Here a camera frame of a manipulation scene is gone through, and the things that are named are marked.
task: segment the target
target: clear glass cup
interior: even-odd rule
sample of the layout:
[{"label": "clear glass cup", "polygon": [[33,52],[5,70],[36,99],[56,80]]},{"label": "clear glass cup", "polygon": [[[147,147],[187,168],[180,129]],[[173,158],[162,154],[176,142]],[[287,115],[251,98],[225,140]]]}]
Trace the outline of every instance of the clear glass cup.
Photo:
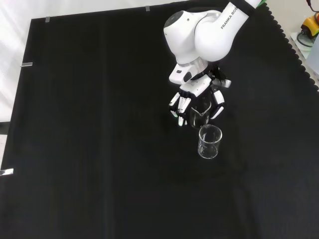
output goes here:
[{"label": "clear glass cup", "polygon": [[222,136],[220,128],[211,124],[204,125],[199,131],[198,154],[206,159],[216,157]]},{"label": "clear glass cup", "polygon": [[209,121],[211,102],[209,97],[203,98],[199,104],[193,106],[189,113],[189,123],[193,128],[201,128]]}]

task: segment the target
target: white backdrop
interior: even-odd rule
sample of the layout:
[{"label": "white backdrop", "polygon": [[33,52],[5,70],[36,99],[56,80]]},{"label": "white backdrop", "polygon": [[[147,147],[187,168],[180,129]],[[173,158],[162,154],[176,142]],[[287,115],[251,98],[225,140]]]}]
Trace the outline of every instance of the white backdrop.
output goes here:
[{"label": "white backdrop", "polygon": [[0,0],[0,122],[10,121],[11,118],[32,18],[159,5],[172,1],[175,0]]}]

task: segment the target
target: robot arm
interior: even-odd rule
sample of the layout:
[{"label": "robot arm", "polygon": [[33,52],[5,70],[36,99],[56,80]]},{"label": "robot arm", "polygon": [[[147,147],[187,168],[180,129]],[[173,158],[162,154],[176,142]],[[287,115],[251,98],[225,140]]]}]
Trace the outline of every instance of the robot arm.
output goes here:
[{"label": "robot arm", "polygon": [[[253,8],[260,3],[260,0],[241,1],[245,1]],[[212,98],[217,105],[210,118],[215,119],[223,111],[224,97],[214,87],[218,77],[208,76],[210,72],[208,62],[219,61],[228,54],[237,32],[248,17],[230,2],[223,13],[215,10],[199,13],[180,11],[166,21],[165,38],[177,61],[169,80],[181,85],[169,108],[172,114],[178,117],[180,126],[187,124],[185,116],[191,102],[194,100],[198,102],[198,98],[206,95],[208,90],[211,90]],[[230,85],[229,80],[218,80],[220,83],[223,80],[228,86]]]}]

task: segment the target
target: black table surface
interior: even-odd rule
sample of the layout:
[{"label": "black table surface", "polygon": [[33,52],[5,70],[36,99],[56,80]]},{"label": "black table surface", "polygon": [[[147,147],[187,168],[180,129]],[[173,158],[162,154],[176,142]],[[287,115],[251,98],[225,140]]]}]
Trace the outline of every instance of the black table surface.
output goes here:
[{"label": "black table surface", "polygon": [[220,68],[215,160],[167,105],[175,12],[33,19],[0,178],[1,239],[317,239],[319,96],[264,4]]}]

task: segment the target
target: yellow object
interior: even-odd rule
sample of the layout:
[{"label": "yellow object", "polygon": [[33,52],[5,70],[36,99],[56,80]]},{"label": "yellow object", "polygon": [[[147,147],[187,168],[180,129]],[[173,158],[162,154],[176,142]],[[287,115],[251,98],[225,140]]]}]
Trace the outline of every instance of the yellow object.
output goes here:
[{"label": "yellow object", "polygon": [[309,38],[314,38],[318,35],[319,33],[319,25],[317,24],[315,20],[315,16],[308,17],[303,25],[301,26],[302,29],[308,29],[309,32],[307,32],[307,36]]}]

